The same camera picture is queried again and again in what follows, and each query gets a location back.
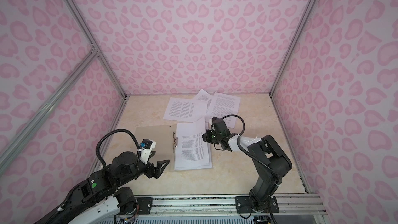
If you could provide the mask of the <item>beige cardboard folder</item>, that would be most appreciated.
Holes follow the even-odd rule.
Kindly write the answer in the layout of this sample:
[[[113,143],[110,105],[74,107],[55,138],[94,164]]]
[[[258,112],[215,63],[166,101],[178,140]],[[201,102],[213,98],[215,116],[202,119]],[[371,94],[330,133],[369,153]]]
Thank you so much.
[[[177,125],[154,125],[147,127],[137,127],[135,135],[139,141],[150,139],[156,142],[155,161],[169,160],[165,172],[174,172],[175,154],[173,153],[173,132]]]

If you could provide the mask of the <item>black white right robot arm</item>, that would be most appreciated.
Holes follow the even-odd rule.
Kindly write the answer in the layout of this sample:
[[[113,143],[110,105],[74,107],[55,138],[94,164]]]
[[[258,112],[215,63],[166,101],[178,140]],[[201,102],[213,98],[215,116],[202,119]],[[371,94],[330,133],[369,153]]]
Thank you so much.
[[[271,204],[271,197],[282,184],[283,177],[292,170],[291,160],[271,135],[248,138],[207,130],[202,139],[206,143],[220,145],[222,150],[241,151],[253,161],[259,178],[249,192],[249,205],[256,212],[265,210]]]

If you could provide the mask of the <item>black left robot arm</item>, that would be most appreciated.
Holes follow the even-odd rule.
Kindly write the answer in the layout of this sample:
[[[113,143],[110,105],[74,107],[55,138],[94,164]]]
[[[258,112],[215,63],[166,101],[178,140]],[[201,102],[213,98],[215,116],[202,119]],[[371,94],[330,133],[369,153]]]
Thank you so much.
[[[115,200],[120,214],[136,214],[138,202],[132,190],[123,185],[141,175],[159,178],[169,163],[169,160],[161,160],[154,166],[151,162],[142,162],[133,152],[123,152],[110,165],[75,185],[63,202],[37,223],[68,224],[103,200]]]

